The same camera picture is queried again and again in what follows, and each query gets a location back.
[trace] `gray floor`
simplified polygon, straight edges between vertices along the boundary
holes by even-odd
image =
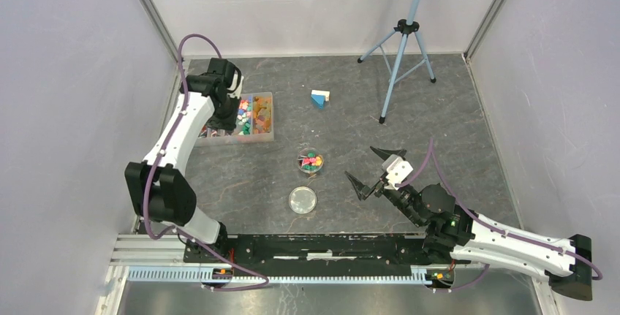
[[[466,283],[479,270],[458,270]],[[212,294],[195,284],[129,282],[119,314],[458,314],[537,315],[540,308],[529,277],[491,270],[471,289],[434,295],[410,285],[274,284],[267,289]]]
[[[404,67],[419,56],[405,56]],[[412,232],[385,198],[359,202],[345,170],[366,183],[380,174],[381,160],[368,147],[405,148],[415,165],[428,139],[451,186],[472,209],[518,226],[497,155],[466,66],[459,55],[433,55],[437,83],[420,68],[396,85],[384,125],[377,122],[388,89],[380,56],[245,58],[232,60],[246,76],[243,92],[273,93],[276,140],[272,143],[195,148],[186,177],[198,205],[231,233]],[[190,73],[204,72],[196,60]],[[330,91],[330,103],[315,108],[312,89]],[[305,147],[320,149],[325,166],[308,178],[294,161]],[[432,165],[415,187],[439,182]],[[308,186],[318,204],[300,216],[288,206],[291,190]]]

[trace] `light blue tripod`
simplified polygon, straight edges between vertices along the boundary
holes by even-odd
[[[409,16],[407,19],[400,19],[398,21],[398,25],[387,34],[379,43],[377,43],[373,48],[371,48],[366,54],[361,56],[358,59],[358,63],[361,63],[366,59],[366,57],[370,56],[377,48],[381,49],[381,54],[383,54],[383,59],[385,60],[385,65],[387,65],[387,70],[390,72],[390,86],[387,89],[387,95],[385,95],[385,102],[383,103],[383,110],[381,112],[381,116],[379,117],[379,123],[383,124],[385,122],[385,114],[388,112],[388,105],[390,104],[390,98],[392,97],[392,90],[394,89],[394,85],[402,80],[407,75],[411,74],[414,70],[420,67],[422,64],[426,63],[426,68],[428,69],[428,73],[431,76],[431,82],[435,83],[437,79],[435,78],[435,74],[433,73],[433,69],[431,68],[431,62],[428,60],[428,54],[426,54],[426,48],[424,47],[424,41],[422,40],[422,34],[418,31],[420,29],[420,24],[413,21],[415,18],[415,12],[417,11],[417,6],[420,4],[420,0],[413,0],[411,3],[411,8],[409,9]],[[385,51],[383,50],[383,43],[387,41],[392,35],[396,32],[400,32],[403,34],[401,39],[401,44],[398,47],[398,53],[396,54],[396,60],[394,61],[394,67],[390,68],[390,63],[388,62],[388,58],[385,55]],[[415,67],[411,68],[408,72],[405,72],[398,79],[396,75],[398,74],[398,68],[401,66],[401,60],[403,58],[403,53],[405,51],[405,47],[407,46],[407,39],[409,38],[409,34],[414,33],[415,39],[417,40],[417,44],[420,46],[420,51],[422,51],[422,61],[418,63]]]

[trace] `blue triangle block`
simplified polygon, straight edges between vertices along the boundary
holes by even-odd
[[[314,105],[316,105],[319,109],[323,109],[323,105],[325,104],[325,96],[318,94],[312,94],[310,96],[312,97],[312,102]]]

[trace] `clear plastic box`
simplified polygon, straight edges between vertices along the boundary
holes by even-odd
[[[269,131],[262,134],[257,133],[256,124],[254,123],[254,109],[256,109],[256,102],[254,101],[254,99],[256,97],[271,99],[271,124],[269,126]],[[205,145],[237,145],[241,143],[271,142],[275,140],[275,136],[273,133],[273,94],[271,92],[241,94],[241,99],[252,101],[252,117],[249,120],[250,134],[239,135],[239,132],[243,130],[243,125],[237,125],[235,130],[232,132],[218,130],[215,135],[213,134],[213,131],[211,129],[206,129],[206,136],[198,137],[194,146],[201,147]]]

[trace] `round lid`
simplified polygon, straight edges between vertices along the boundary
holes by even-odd
[[[310,213],[317,206],[317,195],[308,187],[298,187],[292,190],[289,205],[297,214]]]

